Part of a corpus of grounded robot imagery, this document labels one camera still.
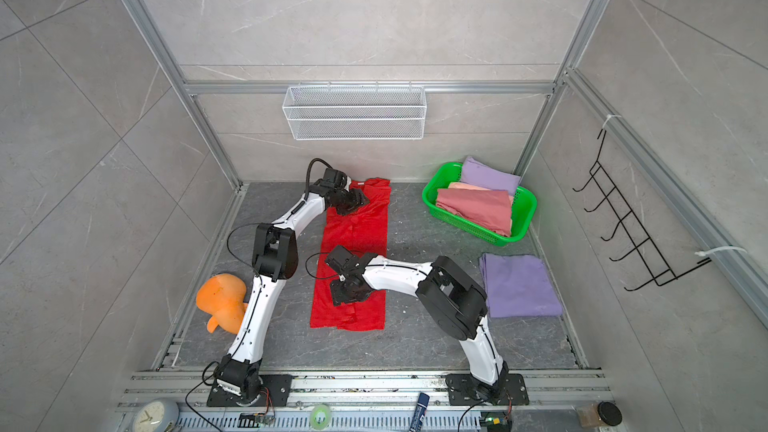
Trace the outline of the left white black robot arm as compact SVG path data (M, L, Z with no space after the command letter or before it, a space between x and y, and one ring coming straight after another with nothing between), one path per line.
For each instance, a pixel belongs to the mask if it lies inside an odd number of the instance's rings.
M368 204L362 190L349 185L326 192L312 186L292 209L256 226L250 267L251 295L238 332L214 372L214 387L239 405L262 394L259 369L266 332L280 293L299 265L297 238L328 209L348 215Z

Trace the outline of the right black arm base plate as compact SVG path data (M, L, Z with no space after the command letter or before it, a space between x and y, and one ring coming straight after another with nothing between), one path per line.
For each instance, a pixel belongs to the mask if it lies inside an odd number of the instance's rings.
M529 405L524 378L520 374L503 375L494 385L488 385L470 374L445 376L448 401L451 406L470 406L480 402L488 405Z

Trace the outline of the red t shirt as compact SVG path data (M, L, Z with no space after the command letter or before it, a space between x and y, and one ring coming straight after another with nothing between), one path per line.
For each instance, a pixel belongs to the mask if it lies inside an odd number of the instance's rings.
M387 251L390 181L371 178L364 182L354 182L352 187L361 190L369 203L347 216L341 216L333 209L327 211L311 308L312 329L335 328L367 332L385 328L384 291L374 292L367 300L359 303L336 306L332 301L330 284L336 274L325 263L329 252L339 245L357 256L365 253L384 255Z

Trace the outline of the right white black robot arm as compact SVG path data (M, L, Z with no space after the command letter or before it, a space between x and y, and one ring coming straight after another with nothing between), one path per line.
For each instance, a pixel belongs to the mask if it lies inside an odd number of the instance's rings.
M468 383L452 388L474 401L496 403L505 396L508 366L491 335L487 294L453 260L401 262L374 253L357 256L338 246L325 264L338 275L330 284L334 305L364 302L375 291L417 298L437 326L459 341L468 360Z

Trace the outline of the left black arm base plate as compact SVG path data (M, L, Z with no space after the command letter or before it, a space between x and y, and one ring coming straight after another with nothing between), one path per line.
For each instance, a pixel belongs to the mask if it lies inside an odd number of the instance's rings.
M206 400L208 407L284 407L287 405L293 376L273 374L246 379L245 392L216 379Z

